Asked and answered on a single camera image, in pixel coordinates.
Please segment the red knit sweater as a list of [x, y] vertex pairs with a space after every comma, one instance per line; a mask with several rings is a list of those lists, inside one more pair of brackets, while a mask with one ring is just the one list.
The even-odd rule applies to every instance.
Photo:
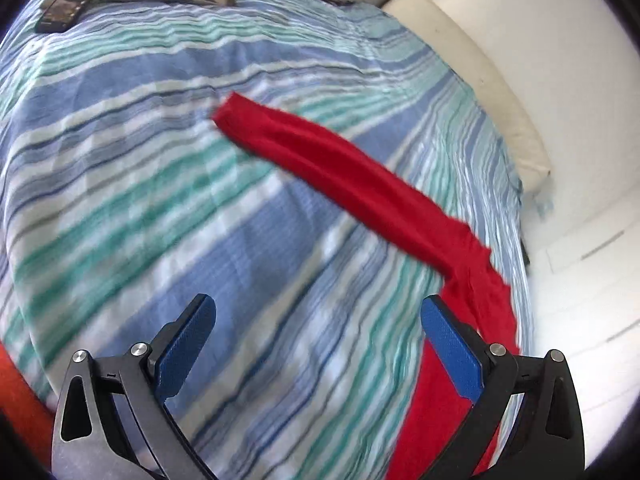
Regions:
[[[460, 321], [480, 330], [487, 341], [518, 351], [510, 286], [466, 223], [447, 216], [355, 144], [304, 118], [233, 93], [213, 120], [240, 148], [295, 174], [384, 240], [431, 266], [444, 279], [440, 296]], [[419, 478], [470, 408], [433, 345], [424, 344], [387, 478]]]

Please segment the striped blue green bedspread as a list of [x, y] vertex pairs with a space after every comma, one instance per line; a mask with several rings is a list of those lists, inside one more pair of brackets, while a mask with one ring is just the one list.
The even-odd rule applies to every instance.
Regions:
[[420, 382], [437, 452], [466, 411], [423, 354], [442, 278], [212, 115], [239, 92], [318, 122], [466, 222], [525, 351], [521, 182], [471, 87], [368, 4], [103, 3], [39, 35], [43, 1], [1, 45], [1, 340], [34, 393], [206, 294], [216, 325], [168, 408], [216, 476], [381, 479]]

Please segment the cream padded headboard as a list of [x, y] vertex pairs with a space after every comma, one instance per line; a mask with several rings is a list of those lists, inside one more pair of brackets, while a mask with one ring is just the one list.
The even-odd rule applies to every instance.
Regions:
[[474, 91], [514, 162], [526, 193], [541, 190], [551, 174], [542, 137], [523, 104], [480, 46], [432, 0], [390, 0], [382, 6], [432, 48]]

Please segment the wall socket panel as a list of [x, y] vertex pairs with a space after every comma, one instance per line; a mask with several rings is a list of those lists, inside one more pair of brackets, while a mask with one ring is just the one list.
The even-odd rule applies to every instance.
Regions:
[[543, 192], [536, 193], [533, 196], [533, 204], [541, 221], [546, 220], [554, 211], [553, 197]]

